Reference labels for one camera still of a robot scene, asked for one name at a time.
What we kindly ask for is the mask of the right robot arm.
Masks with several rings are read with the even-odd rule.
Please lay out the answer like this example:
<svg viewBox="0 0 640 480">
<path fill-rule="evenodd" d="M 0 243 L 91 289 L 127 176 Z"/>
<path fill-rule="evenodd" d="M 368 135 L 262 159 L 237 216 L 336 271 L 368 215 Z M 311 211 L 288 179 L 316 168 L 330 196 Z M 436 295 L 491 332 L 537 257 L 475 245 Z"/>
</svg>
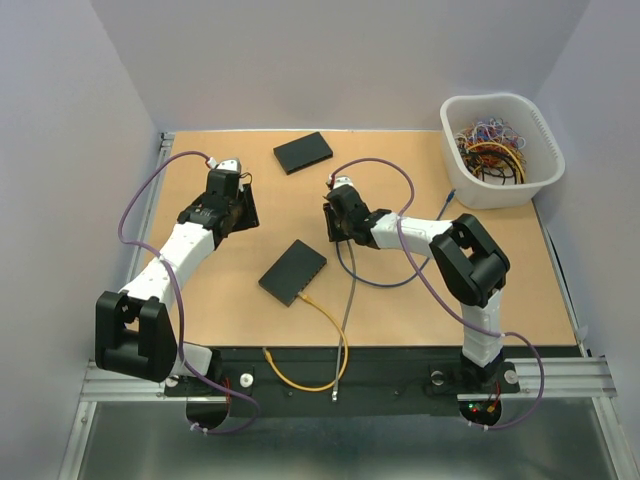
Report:
<svg viewBox="0 0 640 480">
<path fill-rule="evenodd" d="M 371 211 L 350 182 L 332 188 L 323 209 L 331 241 L 401 250 L 436 263 L 460 303 L 461 381 L 472 390 L 491 384 L 504 361 L 500 310 L 510 262 L 478 219 L 463 214 L 453 221 L 434 221 L 387 209 Z"/>
</svg>

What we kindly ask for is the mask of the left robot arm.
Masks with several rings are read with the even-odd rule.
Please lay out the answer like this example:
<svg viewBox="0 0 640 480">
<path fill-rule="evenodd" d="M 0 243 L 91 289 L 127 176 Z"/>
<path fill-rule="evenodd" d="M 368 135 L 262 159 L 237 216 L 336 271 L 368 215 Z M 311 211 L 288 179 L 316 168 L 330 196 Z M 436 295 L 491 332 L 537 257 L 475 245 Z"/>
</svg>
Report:
<svg viewBox="0 0 640 480">
<path fill-rule="evenodd" d="M 225 160 L 210 169 L 205 191 L 179 214 L 158 254 L 120 291 L 98 298 L 97 366 L 154 382 L 188 376 L 199 393 L 215 392 L 222 384 L 219 352 L 186 343 L 174 332 L 169 313 L 176 294 L 224 239 L 258 225 L 240 162 Z"/>
</svg>

